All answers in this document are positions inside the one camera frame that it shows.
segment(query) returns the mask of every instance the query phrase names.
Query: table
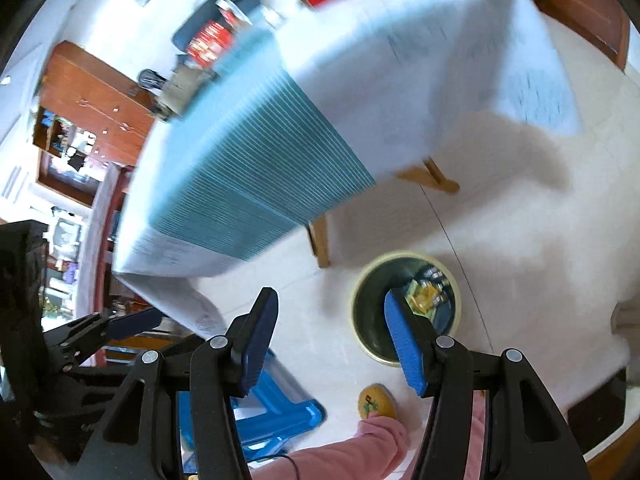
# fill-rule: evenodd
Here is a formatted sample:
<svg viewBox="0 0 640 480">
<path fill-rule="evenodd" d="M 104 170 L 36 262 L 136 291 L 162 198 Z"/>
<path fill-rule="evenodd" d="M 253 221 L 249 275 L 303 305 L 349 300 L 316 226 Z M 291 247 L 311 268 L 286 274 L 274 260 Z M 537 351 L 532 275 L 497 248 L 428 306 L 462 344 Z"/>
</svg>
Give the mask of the table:
<svg viewBox="0 0 640 480">
<path fill-rule="evenodd" d="M 277 30 L 256 23 L 216 71 L 149 135 L 114 260 L 204 335 L 215 313 L 185 300 L 188 278 L 223 273 L 420 164 L 467 113 L 581 130 L 531 0 L 334 0 Z"/>
</svg>

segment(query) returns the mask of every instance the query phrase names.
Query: table leg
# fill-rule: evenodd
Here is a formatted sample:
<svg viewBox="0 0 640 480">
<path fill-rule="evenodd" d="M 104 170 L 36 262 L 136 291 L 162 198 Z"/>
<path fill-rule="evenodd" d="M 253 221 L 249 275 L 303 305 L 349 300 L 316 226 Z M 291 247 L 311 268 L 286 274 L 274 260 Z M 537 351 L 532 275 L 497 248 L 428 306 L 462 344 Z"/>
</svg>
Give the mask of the table leg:
<svg viewBox="0 0 640 480">
<path fill-rule="evenodd" d="M 329 241 L 326 232 L 326 215 L 314 220 L 306 226 L 311 248 L 314 252 L 318 267 L 325 269 L 329 266 Z"/>
<path fill-rule="evenodd" d="M 460 191 L 460 184 L 446 178 L 432 158 L 425 160 L 424 165 L 424 168 L 418 166 L 409 168 L 402 173 L 398 173 L 396 177 L 449 194 L 455 194 Z"/>
</svg>

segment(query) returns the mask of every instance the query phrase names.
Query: yellow slipper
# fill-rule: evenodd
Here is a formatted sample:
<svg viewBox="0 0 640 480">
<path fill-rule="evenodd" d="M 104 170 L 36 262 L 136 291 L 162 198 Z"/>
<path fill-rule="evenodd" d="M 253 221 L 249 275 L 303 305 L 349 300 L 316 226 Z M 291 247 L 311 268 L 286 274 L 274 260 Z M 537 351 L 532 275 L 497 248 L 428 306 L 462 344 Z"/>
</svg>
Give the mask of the yellow slipper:
<svg viewBox="0 0 640 480">
<path fill-rule="evenodd" d="M 362 420 L 370 416 L 390 416 L 398 420 L 396 402 L 388 390 L 380 384 L 372 384 L 361 391 L 358 397 L 358 412 Z"/>
</svg>

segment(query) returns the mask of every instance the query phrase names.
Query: pink pants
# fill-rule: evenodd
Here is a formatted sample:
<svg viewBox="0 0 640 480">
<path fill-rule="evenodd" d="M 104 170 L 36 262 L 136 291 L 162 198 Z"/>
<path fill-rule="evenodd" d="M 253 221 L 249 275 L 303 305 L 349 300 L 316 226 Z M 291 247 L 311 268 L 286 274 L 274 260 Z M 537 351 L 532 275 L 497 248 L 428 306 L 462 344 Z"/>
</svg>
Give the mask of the pink pants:
<svg viewBox="0 0 640 480">
<path fill-rule="evenodd" d="M 477 480 L 482 463 L 484 441 L 484 399 L 474 394 L 469 453 L 464 480 Z M 353 438 L 295 451 L 289 456 L 298 466 L 300 480 L 382 480 L 404 460 L 409 440 L 404 426 L 387 416 L 361 420 Z M 414 462 L 402 480 L 409 480 Z M 254 480 L 295 480 L 293 464 L 278 458 L 252 472 Z"/>
</svg>

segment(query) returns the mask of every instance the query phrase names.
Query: metal screw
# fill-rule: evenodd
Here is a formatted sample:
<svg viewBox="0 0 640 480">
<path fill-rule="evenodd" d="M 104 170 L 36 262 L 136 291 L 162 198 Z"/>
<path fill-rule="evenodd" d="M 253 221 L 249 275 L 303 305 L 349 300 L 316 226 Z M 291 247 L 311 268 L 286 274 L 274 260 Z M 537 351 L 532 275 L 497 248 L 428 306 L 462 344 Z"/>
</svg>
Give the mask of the metal screw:
<svg viewBox="0 0 640 480">
<path fill-rule="evenodd" d="M 522 354 L 520 353 L 519 350 L 516 350 L 515 348 L 509 348 L 507 350 L 506 356 L 507 356 L 507 359 L 512 363 L 519 363 L 520 361 L 522 361 Z"/>
<path fill-rule="evenodd" d="M 211 346 L 211 348 L 224 348 L 227 343 L 229 343 L 229 339 L 227 339 L 223 335 L 217 335 L 211 338 L 211 341 L 209 341 L 209 345 Z"/>
<path fill-rule="evenodd" d="M 149 350 L 142 354 L 142 362 L 145 364 L 154 363 L 156 359 L 158 359 L 158 352 L 155 350 Z"/>
<path fill-rule="evenodd" d="M 438 345 L 440 348 L 451 348 L 453 345 L 455 345 L 455 341 L 453 341 L 452 337 L 449 337 L 448 335 L 439 335 L 436 338 L 436 345 Z"/>
</svg>

